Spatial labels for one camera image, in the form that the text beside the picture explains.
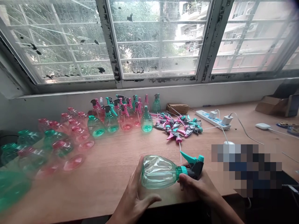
dirty window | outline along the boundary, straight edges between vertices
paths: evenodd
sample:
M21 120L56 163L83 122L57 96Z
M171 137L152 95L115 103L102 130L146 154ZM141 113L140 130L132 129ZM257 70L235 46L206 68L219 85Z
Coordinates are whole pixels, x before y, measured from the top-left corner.
M37 84L114 79L95 1L1 1L0 16Z
M209 4L110 1L123 78L195 75Z
M291 11L286 2L235 1L212 73L268 71L290 31Z

power strip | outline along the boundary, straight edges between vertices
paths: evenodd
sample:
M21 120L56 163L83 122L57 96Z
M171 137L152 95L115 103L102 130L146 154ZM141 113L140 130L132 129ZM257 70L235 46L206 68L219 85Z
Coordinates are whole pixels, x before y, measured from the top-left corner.
M221 125L222 128L223 128L223 130L228 130L228 129L230 129L230 127L231 127L230 124L229 124L229 125L221 124L222 120L219 119L219 118L213 118L213 119L210 118L210 117L209 117L209 113L207 113L207 112L205 112L205 111L203 111L203 110L198 110L198 111L195 112L195 114L196 114L197 116L201 117L202 119L206 120L207 122L213 124L214 126L219 126L219 125Z

brown box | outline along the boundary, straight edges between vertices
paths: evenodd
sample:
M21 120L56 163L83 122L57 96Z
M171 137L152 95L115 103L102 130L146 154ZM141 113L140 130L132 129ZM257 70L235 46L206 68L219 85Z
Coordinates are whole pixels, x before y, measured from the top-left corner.
M173 114L179 115L172 108L174 108L180 114L188 114L188 111L189 111L189 106L187 104L173 104L173 103L167 104L167 107L166 107L167 111L169 111Z
M258 103L255 110L267 115L285 116L287 111L288 98L275 98L273 95L264 96Z

hand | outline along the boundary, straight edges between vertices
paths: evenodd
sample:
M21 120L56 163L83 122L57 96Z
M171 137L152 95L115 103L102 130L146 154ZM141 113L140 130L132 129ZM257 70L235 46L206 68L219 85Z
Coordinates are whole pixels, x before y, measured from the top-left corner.
M188 167L189 164L188 162L185 162L180 164L180 166ZM213 207L217 201L222 199L205 170L202 170L199 180L195 180L185 174L180 174L178 182L180 183L181 190L196 191L199 197L211 207Z
M131 174L127 188L107 224L134 224L151 204L161 201L161 197L158 194L150 194L143 200L139 199L137 189L142 165L143 156L140 157L139 164Z

white mouse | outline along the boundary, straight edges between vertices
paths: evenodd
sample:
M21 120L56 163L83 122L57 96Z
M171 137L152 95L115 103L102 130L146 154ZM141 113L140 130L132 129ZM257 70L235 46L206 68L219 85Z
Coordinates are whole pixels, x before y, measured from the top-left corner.
M234 143L233 143L233 142L230 142L230 141L228 141L228 142L225 141L224 144L225 144L225 145L234 145Z
M267 130L267 129L271 128L270 125L265 124L265 123L258 123L258 124L256 124L255 126L256 126L257 128L262 129L262 130Z

